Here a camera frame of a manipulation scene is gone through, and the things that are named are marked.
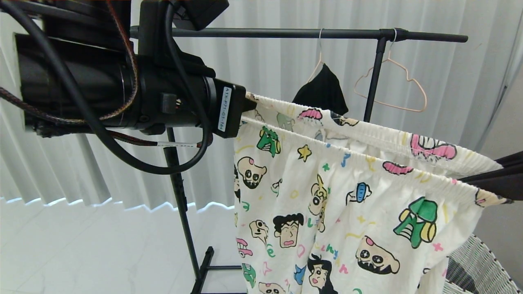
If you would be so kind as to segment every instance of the yellow star print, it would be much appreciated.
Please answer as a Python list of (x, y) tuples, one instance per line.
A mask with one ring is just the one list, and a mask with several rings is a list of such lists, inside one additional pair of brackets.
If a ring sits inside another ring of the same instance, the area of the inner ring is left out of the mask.
[(298, 153), (300, 154), (298, 159), (303, 159), (303, 162), (306, 162), (307, 158), (312, 154), (312, 151), (309, 149), (309, 145), (305, 144), (302, 148), (298, 148)]

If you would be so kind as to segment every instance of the white curtain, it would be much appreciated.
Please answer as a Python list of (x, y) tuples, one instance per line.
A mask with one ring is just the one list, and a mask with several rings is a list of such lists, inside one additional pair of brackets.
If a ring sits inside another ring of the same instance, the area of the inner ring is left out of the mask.
[[(131, 22), (138, 25), (140, 1), (133, 0)], [(404, 64), (428, 96), (422, 113), (374, 105), (371, 122), (433, 136), (476, 149), (502, 98), (502, 89), (515, 74), (513, 60), (523, 52), (516, 44), (523, 2), (506, 1), (241, 1), (210, 27), (227, 28), (337, 28), (454, 33), (469, 36), (467, 43), (406, 40), (394, 44), (392, 58)], [(12, 32), (21, 31), (7, 15), (0, 16), (0, 84), (20, 95)], [(291, 101), (311, 75), (319, 47), (314, 39), (176, 38), (182, 50), (203, 58), (217, 77), (245, 86), (248, 91)], [(322, 40), (323, 61), (337, 75), (349, 116), (362, 119), (365, 100), (356, 96), (356, 79), (373, 65), (375, 40)], [(368, 91), (370, 79), (358, 84)], [(400, 69), (384, 65), (377, 100), (420, 107), (421, 93), (407, 83)], [(43, 203), (65, 198), (87, 205), (122, 201), (126, 208), (154, 209), (175, 205), (168, 176), (136, 171), (108, 152), (93, 135), (42, 139), (22, 129), (18, 109), (1, 102), (1, 193), (7, 200)], [(139, 132), (126, 132), (145, 138)], [(176, 129), (178, 141), (197, 141), (196, 128)], [(156, 136), (154, 140), (166, 140)], [(188, 202), (198, 208), (210, 201), (234, 203), (232, 190), (233, 140), (215, 136), (204, 159), (183, 173)], [(151, 164), (165, 165), (163, 151), (124, 145)], [(182, 162), (194, 150), (180, 149)]]

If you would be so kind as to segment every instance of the pink clothes hanger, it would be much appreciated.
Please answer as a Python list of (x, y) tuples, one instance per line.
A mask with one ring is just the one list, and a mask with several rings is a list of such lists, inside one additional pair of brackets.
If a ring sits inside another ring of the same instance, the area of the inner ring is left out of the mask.
[[(401, 107), (401, 106), (396, 106), (396, 105), (391, 105), (391, 104), (388, 104), (388, 103), (385, 103), (385, 102), (380, 102), (380, 101), (376, 101), (377, 103), (379, 104), (383, 104), (383, 105), (387, 105), (387, 106), (390, 106), (390, 107), (394, 107), (394, 108), (398, 108), (398, 109), (403, 109), (403, 110), (408, 110), (408, 111), (414, 111), (414, 112), (423, 112), (425, 111), (425, 109), (427, 109), (427, 94), (425, 93), (425, 90), (423, 90), (423, 87), (419, 84), (419, 82), (415, 79), (415, 78), (409, 78), (408, 76), (408, 69), (399, 64), (397, 61), (395, 60), (392, 60), (391, 59), (391, 49), (392, 49), (392, 46), (394, 45), (394, 42), (396, 41), (396, 36), (397, 36), (397, 31), (396, 29), (394, 29), (394, 41), (392, 41), (392, 44), (389, 48), (389, 56), (387, 57), (387, 59), (383, 60), (381, 63), (385, 63), (385, 62), (392, 62), (393, 64), (401, 67), (404, 71), (405, 71), (405, 79), (407, 80), (407, 82), (414, 82), (416, 83), (416, 85), (418, 86), (419, 90), (422, 92), (423, 94), (423, 98), (425, 100), (425, 103), (423, 105), (423, 108), (422, 109), (412, 109), (412, 108), (405, 108), (405, 107)], [(374, 66), (369, 68), (369, 70), (367, 71), (367, 73), (365, 75), (362, 75), (357, 81), (356, 83), (354, 84), (354, 93), (356, 93), (358, 96), (361, 96), (363, 98), (367, 98), (365, 95), (359, 93), (356, 91), (356, 86), (358, 85), (359, 81), (364, 78), (364, 77), (368, 77), (370, 72), (374, 69)]]
[(320, 30), (320, 36), (318, 37), (318, 42), (320, 42), (320, 58), (318, 59), (318, 64), (316, 65), (316, 67), (315, 67), (314, 70), (312, 71), (311, 76), (310, 76), (309, 79), (307, 80), (307, 83), (310, 82), (310, 81), (312, 80), (312, 77), (314, 76), (314, 73), (316, 72), (316, 70), (318, 69), (318, 67), (320, 66), (320, 64), (323, 63), (323, 61), (322, 61), (322, 31), (323, 31), (323, 28)]

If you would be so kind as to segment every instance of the clothes rack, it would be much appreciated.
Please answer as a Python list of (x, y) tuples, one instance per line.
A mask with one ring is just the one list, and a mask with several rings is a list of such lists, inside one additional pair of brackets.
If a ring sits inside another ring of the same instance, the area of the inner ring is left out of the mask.
[[(130, 35), (132, 38), (138, 37), (138, 26), (131, 27)], [(376, 57), (374, 59), (374, 70), (369, 87), (369, 95), (367, 105), (365, 107), (365, 115), (363, 120), (370, 121), (372, 113), (372, 106), (376, 89), (378, 87), (378, 78), (381, 70), (381, 61), (385, 53), (387, 41), (404, 41), (404, 40), (425, 40), (425, 41), (440, 41), (440, 42), (467, 42), (468, 36), (463, 35), (449, 35), (443, 33), (428, 33), (428, 32), (409, 32), (404, 29), (378, 29), (378, 30), (347, 30), (347, 29), (322, 29), (322, 39), (376, 39), (378, 41), (376, 47)], [(319, 29), (252, 29), (252, 28), (208, 28), (201, 31), (190, 31), (173, 28), (173, 37), (214, 37), (214, 38), (293, 38), (293, 39), (317, 39), (320, 35)], [(175, 136), (172, 128), (167, 129), (167, 136), (170, 142), (175, 141)], [(178, 165), (179, 159), (176, 148), (167, 147), (164, 149), (165, 158), (168, 166)], [(239, 270), (242, 269), (239, 265), (226, 266), (212, 266), (211, 261), (214, 255), (212, 246), (207, 248), (205, 257), (201, 265), (198, 264), (196, 257), (196, 250), (189, 228), (189, 221), (187, 219), (187, 198), (185, 197), (185, 190), (183, 180), (180, 174), (170, 176), (173, 190), (175, 193), (176, 204), (180, 213), (180, 220), (184, 230), (184, 235), (189, 250), (189, 256), (192, 263), (192, 269), (195, 274), (195, 283), (191, 294), (202, 294), (203, 285), (210, 270)], [(240, 293), (223, 293), (223, 294), (240, 294)]]

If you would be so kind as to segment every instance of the pink car print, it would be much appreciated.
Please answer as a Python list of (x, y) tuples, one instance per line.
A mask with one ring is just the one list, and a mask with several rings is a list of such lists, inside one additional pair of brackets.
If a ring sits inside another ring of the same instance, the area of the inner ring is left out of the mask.
[(241, 258), (244, 258), (245, 255), (253, 256), (253, 252), (247, 249), (248, 244), (244, 239), (236, 238), (236, 243), (238, 244), (238, 253), (240, 254)]

